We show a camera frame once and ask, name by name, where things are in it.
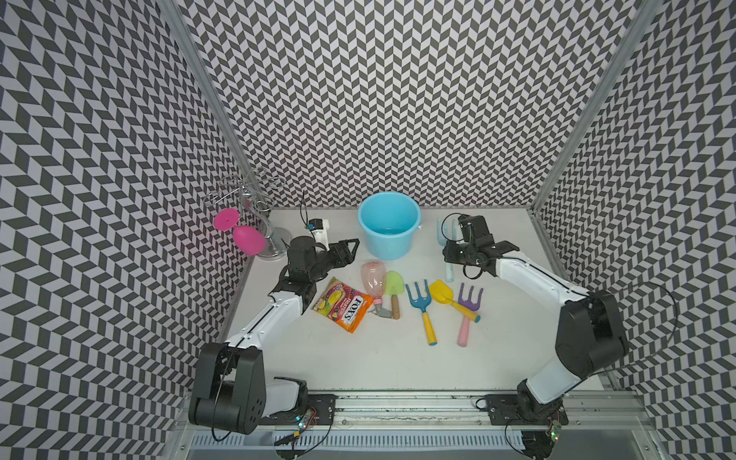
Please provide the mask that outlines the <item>pink spray bottle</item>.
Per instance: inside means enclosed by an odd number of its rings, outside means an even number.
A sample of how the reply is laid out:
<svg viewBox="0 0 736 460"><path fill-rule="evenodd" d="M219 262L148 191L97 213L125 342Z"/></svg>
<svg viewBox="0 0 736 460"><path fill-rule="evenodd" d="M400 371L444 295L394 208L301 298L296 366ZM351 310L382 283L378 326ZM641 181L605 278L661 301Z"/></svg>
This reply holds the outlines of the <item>pink spray bottle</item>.
<svg viewBox="0 0 736 460"><path fill-rule="evenodd" d="M383 306L386 268L383 262L373 261L361 266L364 292L373 299L373 313L380 318L392 319L393 314Z"/></svg>

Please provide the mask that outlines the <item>yellow trowel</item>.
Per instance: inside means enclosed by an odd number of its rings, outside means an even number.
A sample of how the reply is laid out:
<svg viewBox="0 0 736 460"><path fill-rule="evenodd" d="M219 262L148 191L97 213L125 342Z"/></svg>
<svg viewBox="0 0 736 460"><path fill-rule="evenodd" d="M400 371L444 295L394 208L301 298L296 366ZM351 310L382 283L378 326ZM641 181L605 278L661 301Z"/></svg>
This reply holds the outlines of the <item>yellow trowel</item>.
<svg viewBox="0 0 736 460"><path fill-rule="evenodd" d="M452 308L456 309L460 314L465 316L465 318L468 318L471 322L477 323L481 320L481 317L479 314L474 312L473 310L469 310L466 307L463 307L458 302L454 300L453 291L452 289L442 280L437 280L434 283L432 283L429 286L429 292L431 295L431 298L442 304L442 305L449 305Z"/></svg>

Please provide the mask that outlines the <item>green trowel wooden handle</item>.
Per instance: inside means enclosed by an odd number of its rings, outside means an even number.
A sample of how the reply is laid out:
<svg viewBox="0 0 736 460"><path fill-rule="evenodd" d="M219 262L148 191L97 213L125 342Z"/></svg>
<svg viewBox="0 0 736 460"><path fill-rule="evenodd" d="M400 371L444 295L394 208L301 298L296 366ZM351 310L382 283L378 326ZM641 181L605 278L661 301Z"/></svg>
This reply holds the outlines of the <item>green trowel wooden handle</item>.
<svg viewBox="0 0 736 460"><path fill-rule="evenodd" d="M400 273L394 270L387 272L385 275L385 293L390 297L392 318L399 320L401 318L399 296L404 293L404 279Z"/></svg>

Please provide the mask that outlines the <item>teal rake yellow handle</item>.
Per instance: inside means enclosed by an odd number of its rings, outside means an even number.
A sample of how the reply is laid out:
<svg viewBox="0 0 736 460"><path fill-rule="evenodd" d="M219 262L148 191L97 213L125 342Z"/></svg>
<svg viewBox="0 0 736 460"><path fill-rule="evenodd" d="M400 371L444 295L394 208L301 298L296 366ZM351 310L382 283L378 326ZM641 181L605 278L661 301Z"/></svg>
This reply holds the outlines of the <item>teal rake yellow handle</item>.
<svg viewBox="0 0 736 460"><path fill-rule="evenodd" d="M427 336L427 344L429 346L435 346L437 344L437 336L433 329L429 313L427 312L427 308L432 302L427 281L424 281L423 286L417 282L414 283L413 287L406 285L406 293L410 305L413 308L418 309L422 314L425 335Z"/></svg>

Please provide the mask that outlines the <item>purple rake pink handle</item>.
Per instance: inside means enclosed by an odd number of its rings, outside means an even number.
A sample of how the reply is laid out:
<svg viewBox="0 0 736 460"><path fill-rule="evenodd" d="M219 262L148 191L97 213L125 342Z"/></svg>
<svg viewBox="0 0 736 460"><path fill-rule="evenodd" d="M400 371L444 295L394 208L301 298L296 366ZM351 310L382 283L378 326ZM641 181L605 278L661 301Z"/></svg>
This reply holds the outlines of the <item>purple rake pink handle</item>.
<svg viewBox="0 0 736 460"><path fill-rule="evenodd" d="M457 302L462 307L466 308L467 310L471 312L477 312L481 307L484 289L483 287L481 287L477 293L477 296L474 296L473 293L475 292L475 287L469 286L468 293L464 294L465 287L466 285L462 283L459 294L458 294ZM468 344L470 325L471 325L471 320L469 320L469 318L467 317L464 317L462 324L461 324L460 332L458 335L458 341L457 341L457 345L462 348L465 348Z"/></svg>

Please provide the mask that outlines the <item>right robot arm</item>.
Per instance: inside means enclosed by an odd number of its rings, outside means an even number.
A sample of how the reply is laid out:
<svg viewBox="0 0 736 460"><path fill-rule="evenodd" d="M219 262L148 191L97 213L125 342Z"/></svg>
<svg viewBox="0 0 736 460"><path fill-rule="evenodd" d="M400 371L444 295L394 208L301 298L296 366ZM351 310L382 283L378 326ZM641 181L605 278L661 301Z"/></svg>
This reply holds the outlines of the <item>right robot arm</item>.
<svg viewBox="0 0 736 460"><path fill-rule="evenodd" d="M540 425L558 416L563 396L603 368L624 358L629 341L619 308L608 291L583 287L543 268L509 241L496 241L483 216L460 213L462 237L448 241L444 261L478 268L521 289L557 319L552 358L517 386L509 418Z"/></svg>

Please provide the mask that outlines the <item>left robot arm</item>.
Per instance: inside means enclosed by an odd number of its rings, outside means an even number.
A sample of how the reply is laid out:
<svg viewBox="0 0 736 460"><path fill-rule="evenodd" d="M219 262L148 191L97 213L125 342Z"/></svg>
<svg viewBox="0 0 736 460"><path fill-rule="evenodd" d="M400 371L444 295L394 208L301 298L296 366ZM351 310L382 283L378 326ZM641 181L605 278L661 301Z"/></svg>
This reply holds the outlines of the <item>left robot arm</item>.
<svg viewBox="0 0 736 460"><path fill-rule="evenodd" d="M189 422L226 432L251 433L264 419L308 411L308 387L302 379L268 377L265 352L312 304L317 283L335 268L350 266L360 241L322 245L296 237L287 248L287 264L266 297L264 308L227 341L202 347L195 367Z"/></svg>

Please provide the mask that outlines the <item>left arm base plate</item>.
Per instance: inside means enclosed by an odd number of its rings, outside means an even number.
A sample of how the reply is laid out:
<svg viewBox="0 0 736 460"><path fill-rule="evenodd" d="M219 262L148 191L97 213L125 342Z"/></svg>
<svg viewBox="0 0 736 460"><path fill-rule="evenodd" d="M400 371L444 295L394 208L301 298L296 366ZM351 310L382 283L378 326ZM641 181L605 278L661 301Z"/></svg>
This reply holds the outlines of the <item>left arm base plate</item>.
<svg viewBox="0 0 736 460"><path fill-rule="evenodd" d="M308 412L311 411L312 425L324 425L327 427L334 422L336 405L337 395L335 394L309 394L304 398L304 402L299 402L296 408L293 408L290 411L282 411L274 413L268 417L263 417L260 421L260 425L296 427Z"/></svg>

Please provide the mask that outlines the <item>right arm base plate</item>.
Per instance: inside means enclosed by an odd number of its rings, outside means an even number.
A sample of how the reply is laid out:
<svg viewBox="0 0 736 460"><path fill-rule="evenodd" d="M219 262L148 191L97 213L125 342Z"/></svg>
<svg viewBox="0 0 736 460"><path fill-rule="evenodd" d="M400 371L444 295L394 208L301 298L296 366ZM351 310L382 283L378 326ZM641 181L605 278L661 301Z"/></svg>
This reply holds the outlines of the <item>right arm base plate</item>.
<svg viewBox="0 0 736 460"><path fill-rule="evenodd" d="M569 424L563 400L557 399L548 404L539 404L526 394L487 394L483 397L487 412L493 426L501 427L507 423L523 426L549 427L559 423L563 427Z"/></svg>

